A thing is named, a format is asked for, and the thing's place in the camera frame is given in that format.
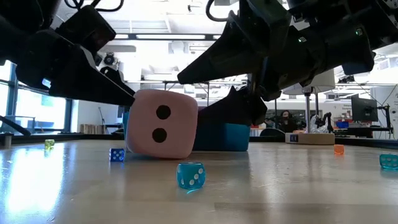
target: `pink foam die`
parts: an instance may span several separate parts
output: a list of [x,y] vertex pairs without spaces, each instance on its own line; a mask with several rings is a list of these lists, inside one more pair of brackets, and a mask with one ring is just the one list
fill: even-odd
[[164,90],[139,90],[127,125],[127,148],[159,158],[189,156],[195,140],[198,104],[190,96]]

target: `orange die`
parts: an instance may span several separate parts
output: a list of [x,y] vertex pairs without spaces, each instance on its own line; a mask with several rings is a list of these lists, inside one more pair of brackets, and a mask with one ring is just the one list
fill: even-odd
[[344,145],[335,145],[335,154],[344,154]]

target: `wooden table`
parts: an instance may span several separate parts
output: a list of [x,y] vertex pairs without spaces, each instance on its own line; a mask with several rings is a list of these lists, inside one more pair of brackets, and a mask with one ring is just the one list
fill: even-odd
[[251,143],[248,152],[194,152],[204,188],[177,187],[179,161],[128,154],[122,141],[75,141],[0,151],[0,223],[382,224],[398,221],[398,172],[346,146]]

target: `black dot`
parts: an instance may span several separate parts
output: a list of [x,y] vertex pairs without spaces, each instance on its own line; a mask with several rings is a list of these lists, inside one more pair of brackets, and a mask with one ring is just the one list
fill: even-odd
[[157,143],[162,143],[167,138],[167,132],[163,128],[157,128],[152,132],[152,138]]
[[160,105],[156,110],[156,115],[159,119],[167,119],[172,111],[166,105]]

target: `computer monitor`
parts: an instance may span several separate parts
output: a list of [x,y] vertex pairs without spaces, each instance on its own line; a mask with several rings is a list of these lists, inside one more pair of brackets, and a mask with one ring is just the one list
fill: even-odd
[[357,97],[351,98],[354,121],[379,121],[377,116],[377,101]]

